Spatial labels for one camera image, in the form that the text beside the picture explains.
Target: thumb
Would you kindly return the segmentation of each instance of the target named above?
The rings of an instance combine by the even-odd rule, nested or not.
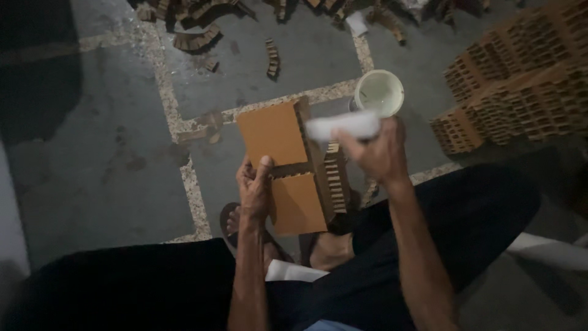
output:
[[[334,129],[331,136],[339,141],[339,144],[347,150],[349,157],[357,161],[361,158],[365,146],[362,145],[354,136],[350,135],[349,132],[341,129]]]
[[[255,176],[255,181],[265,181],[269,177],[269,172],[273,168],[273,160],[269,156],[264,156],[259,161],[257,175]]]

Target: hand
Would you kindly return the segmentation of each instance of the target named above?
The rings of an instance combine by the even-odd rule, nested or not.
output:
[[[408,179],[404,149],[406,133],[400,118],[382,119],[379,135],[367,144],[360,143],[344,130],[335,129],[331,136],[339,141],[351,159],[379,183],[388,185]]]
[[[236,176],[241,196],[241,217],[245,221],[257,221],[262,227],[269,213],[269,172],[272,167],[272,158],[264,156],[259,162],[259,168],[254,170],[249,157],[245,155]]]

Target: person's left hand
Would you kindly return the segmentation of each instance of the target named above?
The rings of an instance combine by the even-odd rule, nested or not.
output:
[[[272,158],[264,156],[259,162],[258,169],[254,170],[249,157],[245,155],[236,176],[241,196],[241,217],[257,221],[261,226],[265,226],[265,219],[269,213],[269,172],[272,167]]]

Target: brown cardboard pile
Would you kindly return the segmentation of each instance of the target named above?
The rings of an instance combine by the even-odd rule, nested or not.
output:
[[[343,155],[332,144],[324,156],[306,137],[309,118],[307,97],[237,117],[253,167],[264,155],[274,160],[270,217],[279,235],[326,231],[349,201]]]
[[[444,72],[459,106],[430,122],[443,151],[586,136],[587,18],[588,0],[525,9],[459,55]]]

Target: person's right hand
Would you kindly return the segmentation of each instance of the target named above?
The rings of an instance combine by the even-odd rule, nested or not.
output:
[[[400,118],[382,119],[378,136],[367,144],[359,142],[344,130],[331,133],[348,156],[372,178],[382,184],[394,184],[408,180],[404,143],[406,133]]]

